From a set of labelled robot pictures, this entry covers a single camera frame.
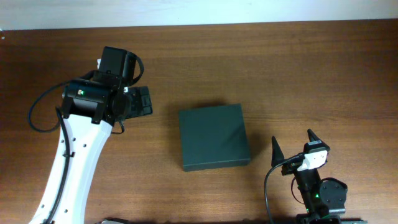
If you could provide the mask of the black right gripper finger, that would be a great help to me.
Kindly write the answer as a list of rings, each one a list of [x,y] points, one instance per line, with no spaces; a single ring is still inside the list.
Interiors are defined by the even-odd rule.
[[[330,147],[323,142],[311,129],[307,130],[309,142],[304,145],[304,153],[315,153],[320,151],[330,151]]]
[[[282,164],[285,161],[285,157],[275,136],[272,136],[271,143],[272,143],[271,166],[276,167],[278,164]]]

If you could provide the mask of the black storage box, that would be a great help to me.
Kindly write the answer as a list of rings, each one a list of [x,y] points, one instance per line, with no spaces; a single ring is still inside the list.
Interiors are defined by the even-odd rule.
[[[178,113],[185,172],[246,166],[251,150],[240,104]]]

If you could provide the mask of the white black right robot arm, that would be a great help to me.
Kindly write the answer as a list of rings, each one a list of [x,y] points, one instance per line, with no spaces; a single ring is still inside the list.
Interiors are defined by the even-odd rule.
[[[320,178],[318,169],[327,163],[330,147],[311,129],[307,134],[309,142],[304,144],[303,151],[288,159],[273,136],[271,170],[280,167],[282,175],[294,176],[307,211],[298,214],[295,223],[341,223],[348,186],[335,178]]]

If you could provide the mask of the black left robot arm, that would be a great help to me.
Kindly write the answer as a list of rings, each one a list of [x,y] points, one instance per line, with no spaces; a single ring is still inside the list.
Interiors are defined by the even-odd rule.
[[[32,223],[83,223],[96,165],[115,124],[152,114],[149,89],[135,84],[144,73],[134,53],[105,47],[95,70],[61,83],[56,109],[60,137],[49,179]]]

